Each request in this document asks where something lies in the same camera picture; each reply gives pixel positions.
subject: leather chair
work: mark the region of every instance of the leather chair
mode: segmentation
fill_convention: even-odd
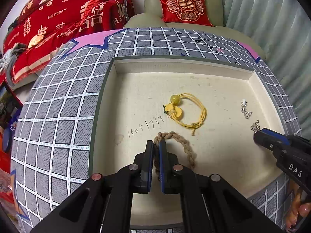
[[[192,23],[165,23],[162,20],[163,11],[160,0],[145,0],[144,13],[133,16],[124,28],[169,27],[204,31],[248,44],[263,60],[265,60],[266,55],[264,51],[250,37],[224,26],[223,4],[221,0],[205,0],[205,7],[208,18],[214,27]]]

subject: white shallow box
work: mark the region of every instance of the white shallow box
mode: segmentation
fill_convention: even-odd
[[[188,92],[206,107],[204,124],[191,136],[163,112],[173,94]],[[245,119],[241,100],[253,114]],[[182,122],[197,121],[200,109],[183,99]],[[175,131],[196,154],[195,172],[217,173],[245,197],[281,174],[272,153],[253,141],[251,125],[284,134],[282,122],[258,75],[239,67],[172,58],[113,60],[100,92],[91,138],[90,173],[116,173],[133,163],[147,140],[158,132]],[[170,139],[167,149],[188,166],[182,146]],[[134,194],[131,225],[148,227],[182,222],[179,195],[163,195],[153,172],[149,194]]]

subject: silver rivet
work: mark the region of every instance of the silver rivet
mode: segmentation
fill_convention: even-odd
[[[129,165],[129,169],[131,171],[137,170],[138,169],[138,165],[137,164],[131,164],[131,165]]]
[[[100,173],[94,173],[92,175],[92,180],[100,180],[101,179],[101,174]]]
[[[211,180],[212,181],[215,181],[215,182],[217,182],[217,181],[220,181],[220,176],[218,175],[218,174],[213,174],[212,176],[211,176]]]
[[[183,166],[182,166],[182,165],[174,165],[174,166],[173,166],[173,169],[174,169],[175,171],[181,171],[181,170],[183,169]]]

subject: gray grid fabric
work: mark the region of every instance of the gray grid fabric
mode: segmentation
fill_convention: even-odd
[[[271,70],[263,60],[256,64],[246,49],[228,38],[193,30],[134,28],[110,36],[107,50],[85,46],[62,57],[73,46],[67,43],[45,67],[18,121],[12,148],[16,154],[11,156],[11,165],[16,168],[18,202],[30,217],[29,221],[23,219],[27,229],[88,178],[95,106],[113,57],[184,55],[254,69],[270,89],[287,133],[300,134],[293,106]],[[286,195],[287,184],[288,178],[281,175],[251,200],[281,227],[292,199]]]

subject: curtain fold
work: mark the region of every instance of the curtain fold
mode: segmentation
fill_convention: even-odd
[[[224,25],[252,38],[311,138],[311,21],[297,0],[222,0]]]

